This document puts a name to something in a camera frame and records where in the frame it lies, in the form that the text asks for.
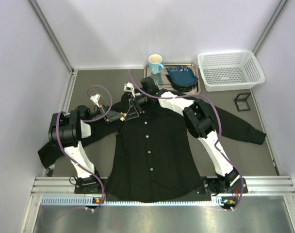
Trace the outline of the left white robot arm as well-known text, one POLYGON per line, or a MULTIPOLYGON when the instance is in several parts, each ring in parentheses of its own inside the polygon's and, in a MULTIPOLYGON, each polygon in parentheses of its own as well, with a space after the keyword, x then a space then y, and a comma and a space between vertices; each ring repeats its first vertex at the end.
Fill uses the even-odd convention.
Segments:
POLYGON ((80 105, 70 113, 52 115, 48 133, 49 141, 59 146, 77 172, 76 177, 70 178, 75 180, 74 193, 95 194, 103 190, 100 175, 82 146, 82 140, 92 135, 91 125, 87 121, 103 117, 105 122, 111 123, 116 120, 123 121, 126 116, 126 113, 110 110, 103 104, 95 113, 92 113, 87 106, 80 105))

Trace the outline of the gold brooch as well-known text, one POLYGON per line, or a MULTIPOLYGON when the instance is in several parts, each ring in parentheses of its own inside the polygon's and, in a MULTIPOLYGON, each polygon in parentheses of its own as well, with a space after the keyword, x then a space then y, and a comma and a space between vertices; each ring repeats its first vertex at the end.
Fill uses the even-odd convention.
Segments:
POLYGON ((126 117, 127 117, 127 113, 121 113, 121 118, 120 118, 120 120, 121 120, 121 121, 125 121, 125 120, 126 120, 126 117))

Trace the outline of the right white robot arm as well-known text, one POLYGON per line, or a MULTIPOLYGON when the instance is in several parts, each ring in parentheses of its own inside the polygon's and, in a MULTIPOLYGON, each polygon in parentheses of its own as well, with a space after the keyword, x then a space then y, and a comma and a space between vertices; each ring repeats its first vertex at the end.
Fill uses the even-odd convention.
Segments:
POLYGON ((170 109, 184 117, 188 132, 202 143, 213 162, 217 175, 217 183, 213 193, 229 193, 233 190, 237 195, 243 193, 243 177, 229 160, 220 143, 221 121, 213 103, 209 102, 212 107, 210 110, 202 99, 189 100, 188 95, 178 96, 170 91, 159 90, 151 77, 144 78, 142 81, 145 91, 135 83, 125 84, 124 91, 130 92, 131 99, 135 101, 136 105, 140 104, 135 89, 143 94, 144 98, 156 99, 161 107, 170 109))

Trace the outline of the black button shirt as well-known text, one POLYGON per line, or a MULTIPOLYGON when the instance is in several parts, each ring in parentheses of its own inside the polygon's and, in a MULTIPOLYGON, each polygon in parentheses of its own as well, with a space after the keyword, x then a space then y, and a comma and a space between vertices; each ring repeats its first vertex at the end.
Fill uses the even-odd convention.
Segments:
POLYGON ((123 201, 157 202, 182 197, 202 184, 183 117, 149 101, 135 119, 91 123, 84 147, 115 133, 115 155, 106 192, 123 201))

